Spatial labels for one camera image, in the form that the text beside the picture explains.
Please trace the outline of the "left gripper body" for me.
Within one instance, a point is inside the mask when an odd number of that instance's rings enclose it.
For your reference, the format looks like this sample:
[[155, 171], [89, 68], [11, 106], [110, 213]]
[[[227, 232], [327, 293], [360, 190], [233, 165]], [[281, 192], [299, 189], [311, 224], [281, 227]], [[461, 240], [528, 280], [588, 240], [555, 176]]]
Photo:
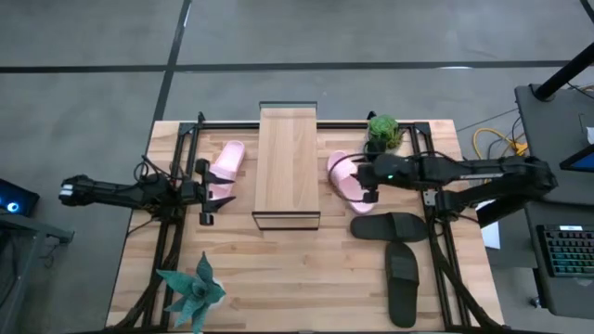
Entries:
[[180, 186], [182, 203], [199, 204], [201, 206], [200, 224], [210, 226], [213, 225], [213, 204], [211, 203], [213, 174], [210, 172], [210, 163], [205, 159], [197, 159], [194, 171], [201, 180], [185, 179], [182, 182]]

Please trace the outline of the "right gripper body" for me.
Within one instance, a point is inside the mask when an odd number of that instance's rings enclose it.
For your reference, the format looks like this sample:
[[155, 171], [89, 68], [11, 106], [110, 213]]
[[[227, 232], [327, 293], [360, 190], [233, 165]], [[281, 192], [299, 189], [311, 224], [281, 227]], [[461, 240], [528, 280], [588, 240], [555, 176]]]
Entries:
[[375, 160], [371, 163], [360, 164], [357, 167], [355, 178], [364, 190], [363, 201], [366, 203], [378, 202], [378, 186], [382, 181], [382, 161]]

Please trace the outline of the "pink slide sandal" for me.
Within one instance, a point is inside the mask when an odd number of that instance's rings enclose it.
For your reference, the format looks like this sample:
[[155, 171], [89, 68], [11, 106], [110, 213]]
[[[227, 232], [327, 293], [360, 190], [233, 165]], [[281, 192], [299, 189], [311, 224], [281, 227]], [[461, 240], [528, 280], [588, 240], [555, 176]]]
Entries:
[[215, 163], [210, 166], [210, 172], [218, 178], [231, 180], [230, 184], [210, 184], [213, 193], [212, 199], [227, 198], [231, 195], [239, 167], [245, 155], [245, 146], [242, 142], [232, 140], [226, 143]]
[[372, 211], [374, 204], [362, 201], [364, 190], [354, 178], [357, 166], [346, 152], [332, 152], [327, 162], [327, 171], [337, 194], [342, 196], [354, 212], [365, 214]]

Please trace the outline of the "black slide sandal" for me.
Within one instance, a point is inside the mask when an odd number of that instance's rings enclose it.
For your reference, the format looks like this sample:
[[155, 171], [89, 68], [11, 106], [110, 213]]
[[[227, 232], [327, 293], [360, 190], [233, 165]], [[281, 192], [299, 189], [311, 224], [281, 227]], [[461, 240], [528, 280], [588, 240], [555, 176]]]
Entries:
[[399, 242], [419, 242], [429, 236], [428, 226], [417, 215], [387, 212], [357, 216], [350, 223], [355, 238]]
[[412, 328], [417, 318], [420, 279], [415, 254], [405, 243], [386, 245], [385, 275], [391, 321], [400, 328]]

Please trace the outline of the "green succulent in patterned pot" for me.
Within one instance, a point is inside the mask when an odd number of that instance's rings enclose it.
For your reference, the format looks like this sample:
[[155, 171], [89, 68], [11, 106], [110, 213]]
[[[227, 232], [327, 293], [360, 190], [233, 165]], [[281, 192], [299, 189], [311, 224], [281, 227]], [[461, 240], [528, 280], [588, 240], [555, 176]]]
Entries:
[[399, 122], [390, 115], [373, 116], [368, 120], [366, 153], [383, 153], [400, 147], [403, 130]]

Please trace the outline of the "teal artificial agave plant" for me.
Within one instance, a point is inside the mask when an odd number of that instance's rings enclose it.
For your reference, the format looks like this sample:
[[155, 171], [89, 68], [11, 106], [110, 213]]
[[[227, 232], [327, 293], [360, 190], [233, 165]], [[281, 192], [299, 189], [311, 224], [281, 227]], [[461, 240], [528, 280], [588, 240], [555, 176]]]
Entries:
[[178, 328], [190, 321], [193, 334], [202, 334], [209, 310], [226, 296], [222, 284], [214, 277], [206, 253], [202, 253], [193, 275], [161, 269], [157, 269], [156, 274], [168, 288], [181, 296], [164, 308], [165, 312], [179, 313], [174, 327]]

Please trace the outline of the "black pole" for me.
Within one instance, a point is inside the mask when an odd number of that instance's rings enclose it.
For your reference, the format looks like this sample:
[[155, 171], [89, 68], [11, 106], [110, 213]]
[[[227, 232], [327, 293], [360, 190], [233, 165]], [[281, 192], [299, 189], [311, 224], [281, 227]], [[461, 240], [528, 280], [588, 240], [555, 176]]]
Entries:
[[495, 199], [476, 208], [477, 218], [480, 227], [486, 227], [497, 222], [512, 213], [522, 209], [528, 201], [526, 197], [509, 196], [506, 198]]
[[539, 86], [530, 85], [533, 96], [540, 101], [550, 101], [554, 94], [575, 76], [594, 63], [594, 42], [570, 60]]

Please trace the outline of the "white paper sheet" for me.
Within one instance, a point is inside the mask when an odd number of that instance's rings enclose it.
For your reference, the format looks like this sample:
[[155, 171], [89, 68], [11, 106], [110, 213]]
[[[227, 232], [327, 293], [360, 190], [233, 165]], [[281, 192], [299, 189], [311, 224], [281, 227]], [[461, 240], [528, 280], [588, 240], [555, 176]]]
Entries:
[[501, 248], [498, 221], [483, 226], [481, 232], [486, 248], [493, 250], [499, 250]]

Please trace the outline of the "computer case with blue light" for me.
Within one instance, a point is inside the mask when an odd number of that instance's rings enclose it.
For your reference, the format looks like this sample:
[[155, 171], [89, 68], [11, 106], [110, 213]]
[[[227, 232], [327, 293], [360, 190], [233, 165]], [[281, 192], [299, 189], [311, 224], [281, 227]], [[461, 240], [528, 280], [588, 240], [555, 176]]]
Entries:
[[0, 179], [0, 208], [9, 213], [30, 217], [39, 198], [35, 192]]

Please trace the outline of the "grey desk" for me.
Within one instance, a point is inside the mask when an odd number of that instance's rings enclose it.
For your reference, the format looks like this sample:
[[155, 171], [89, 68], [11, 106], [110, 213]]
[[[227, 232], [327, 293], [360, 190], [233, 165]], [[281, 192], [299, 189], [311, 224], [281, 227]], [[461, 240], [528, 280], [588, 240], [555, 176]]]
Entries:
[[549, 274], [540, 249], [539, 225], [582, 225], [594, 229], [594, 207], [532, 202], [525, 207], [537, 269], [541, 305], [554, 315], [594, 319], [594, 278], [555, 277]]
[[540, 101], [530, 86], [518, 86], [514, 93], [530, 154], [545, 161], [558, 182], [545, 200], [594, 205], [594, 173], [560, 168], [562, 161], [594, 144], [594, 99], [562, 89], [550, 101]]

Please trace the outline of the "grey metal cart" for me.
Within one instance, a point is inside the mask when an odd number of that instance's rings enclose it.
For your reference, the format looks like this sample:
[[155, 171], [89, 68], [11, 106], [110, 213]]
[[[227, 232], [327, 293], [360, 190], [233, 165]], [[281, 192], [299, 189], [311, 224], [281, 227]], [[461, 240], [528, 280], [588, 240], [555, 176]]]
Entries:
[[42, 255], [45, 240], [55, 238], [59, 244], [69, 244], [74, 232], [10, 212], [0, 212], [0, 228], [10, 234], [17, 251], [12, 263], [14, 280], [0, 298], [0, 334], [14, 334], [32, 268]]

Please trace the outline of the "blue lit screen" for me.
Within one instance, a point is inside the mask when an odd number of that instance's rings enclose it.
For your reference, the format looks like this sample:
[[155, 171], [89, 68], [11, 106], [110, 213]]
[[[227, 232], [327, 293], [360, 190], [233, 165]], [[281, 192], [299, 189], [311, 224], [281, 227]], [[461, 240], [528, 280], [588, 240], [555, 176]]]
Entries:
[[565, 171], [594, 173], [594, 144], [562, 161], [560, 168]]

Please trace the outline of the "backlit computer keyboard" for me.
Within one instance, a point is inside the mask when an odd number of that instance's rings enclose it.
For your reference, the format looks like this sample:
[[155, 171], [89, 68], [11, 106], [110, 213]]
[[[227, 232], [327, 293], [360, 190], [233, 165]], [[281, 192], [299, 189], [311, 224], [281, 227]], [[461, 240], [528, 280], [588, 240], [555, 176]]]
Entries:
[[551, 276], [594, 278], [594, 229], [539, 225], [536, 232]]

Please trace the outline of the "black aluminium table frame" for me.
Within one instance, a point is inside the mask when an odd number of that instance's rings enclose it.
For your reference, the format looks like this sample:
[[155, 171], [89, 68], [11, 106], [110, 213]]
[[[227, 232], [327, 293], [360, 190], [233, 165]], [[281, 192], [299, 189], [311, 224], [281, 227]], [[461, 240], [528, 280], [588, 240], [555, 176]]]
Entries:
[[[366, 134], [366, 121], [320, 121], [317, 129], [319, 170], [318, 230], [261, 231], [252, 219], [258, 156], [257, 122], [232, 128], [232, 122], [205, 122], [200, 129], [197, 155], [216, 160], [231, 140], [245, 144], [246, 155], [233, 186], [236, 199], [225, 205], [212, 226], [200, 225], [200, 205], [190, 206], [183, 230], [151, 223], [135, 231], [124, 244], [106, 327], [148, 329], [167, 325], [171, 331], [191, 332], [191, 324], [174, 328], [177, 314], [161, 309], [180, 298], [161, 283], [152, 314], [141, 314], [135, 326], [118, 326], [149, 284], [160, 232], [163, 254], [174, 239], [180, 241], [177, 270], [193, 274], [205, 251], [222, 281], [225, 298], [207, 315], [207, 332], [363, 332], [399, 331], [388, 316], [384, 271], [385, 242], [355, 239], [349, 223], [354, 213], [337, 198], [326, 182], [326, 163], [335, 150], [355, 152]], [[439, 238], [444, 252], [455, 247], [461, 277], [488, 315], [503, 324], [492, 272], [479, 226], [468, 220], [451, 225], [454, 243]], [[443, 316], [430, 244], [409, 244], [420, 270], [417, 320], [409, 330], [443, 330]]]

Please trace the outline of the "wooden shelf with black frame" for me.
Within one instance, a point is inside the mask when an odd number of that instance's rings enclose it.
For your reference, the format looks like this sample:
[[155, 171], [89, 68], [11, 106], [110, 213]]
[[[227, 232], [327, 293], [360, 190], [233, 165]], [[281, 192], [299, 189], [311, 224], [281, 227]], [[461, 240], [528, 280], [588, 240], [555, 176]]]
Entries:
[[318, 230], [317, 104], [263, 102], [252, 218], [262, 231]]

